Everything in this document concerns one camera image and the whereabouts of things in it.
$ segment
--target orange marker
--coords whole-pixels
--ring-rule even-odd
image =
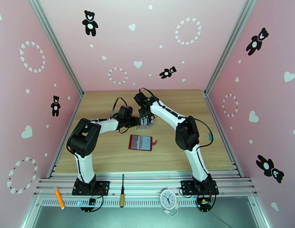
[[[55,191],[55,195],[56,195],[56,197],[57,197],[57,199],[59,201],[59,206],[61,207],[61,209],[65,209],[65,205],[64,205],[64,202],[63,202],[63,200],[61,198],[59,190],[57,189],[56,186],[54,186],[53,188],[54,188],[54,191]]]

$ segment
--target wooden table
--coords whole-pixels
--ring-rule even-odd
[[[133,116],[138,116],[139,106],[134,101],[137,92],[85,92],[69,134],[81,118],[92,120],[110,116],[117,97],[122,97],[129,106],[133,107]],[[229,156],[200,90],[153,90],[152,92],[165,105],[179,114],[193,116],[209,125],[214,135],[214,142],[211,146],[201,148],[207,169],[232,168]],[[123,104],[119,100],[115,112],[118,112]],[[208,129],[199,122],[197,122],[197,127],[200,134],[200,145],[208,144],[210,141]],[[152,136],[153,141],[157,140],[158,143],[153,146],[151,152],[129,150],[128,144],[131,134]],[[99,135],[92,155],[92,162],[95,172],[191,170],[186,154],[175,143],[175,130],[157,116],[150,129],[136,130],[133,127],[124,134],[110,131]],[[62,151],[55,172],[77,172],[75,158],[66,148]]]

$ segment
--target black teddy bear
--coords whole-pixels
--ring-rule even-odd
[[[98,28],[99,26],[94,21],[94,13],[87,10],[85,10],[84,12],[85,12],[86,19],[83,20],[82,24],[85,25],[86,34],[90,35],[90,32],[91,32],[91,35],[95,36],[96,28]]]
[[[53,103],[51,104],[52,116],[59,116],[59,109],[61,108],[59,104],[59,97],[53,96]]]
[[[278,183],[282,183],[282,179],[285,174],[282,171],[274,168],[273,161],[271,159],[266,160],[261,155],[258,155],[257,158],[260,161],[256,160],[256,164],[264,171],[264,175],[266,175],[267,177],[273,176]]]
[[[247,46],[246,51],[249,51],[248,55],[252,55],[256,50],[262,47],[262,41],[269,36],[269,33],[265,28],[261,30],[259,35],[255,35],[251,38],[252,42]]]
[[[177,72],[176,68],[173,66],[171,69],[164,69],[164,72],[161,72],[159,76],[161,76],[161,79],[165,79],[167,77],[171,77],[172,73]]]

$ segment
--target pink wall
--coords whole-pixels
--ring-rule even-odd
[[[0,0],[0,228],[19,226],[78,100],[30,2]]]
[[[40,0],[84,91],[204,89],[245,1]],[[95,13],[96,36],[84,10]]]
[[[263,27],[269,36],[248,55],[251,37]],[[295,227],[295,0],[257,0],[210,97],[273,227]],[[284,173],[281,183],[274,171],[264,175],[258,155]]]

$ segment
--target white clock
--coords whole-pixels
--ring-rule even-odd
[[[171,190],[163,190],[160,194],[160,204],[163,208],[163,213],[172,217],[178,213],[179,204],[177,202],[176,195]]]

